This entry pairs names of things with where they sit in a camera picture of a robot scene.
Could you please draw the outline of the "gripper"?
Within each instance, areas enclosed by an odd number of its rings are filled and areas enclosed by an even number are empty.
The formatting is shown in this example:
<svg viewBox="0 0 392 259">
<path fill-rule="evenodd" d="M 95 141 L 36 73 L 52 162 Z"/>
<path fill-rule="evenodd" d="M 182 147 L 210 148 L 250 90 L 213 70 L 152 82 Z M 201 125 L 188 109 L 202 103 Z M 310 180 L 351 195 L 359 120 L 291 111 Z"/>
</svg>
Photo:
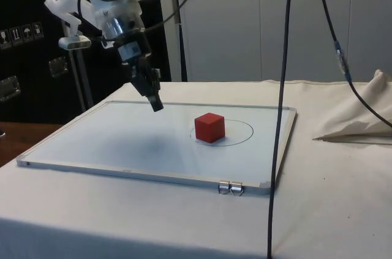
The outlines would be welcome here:
<svg viewBox="0 0 392 259">
<path fill-rule="evenodd" d="M 146 97 L 154 112 L 164 108 L 160 99 L 159 74 L 148 61 L 151 47 L 144 31 L 128 31 L 115 38 L 115 48 L 122 63 L 136 64 L 131 69 L 131 83 L 141 96 Z"/>
</svg>

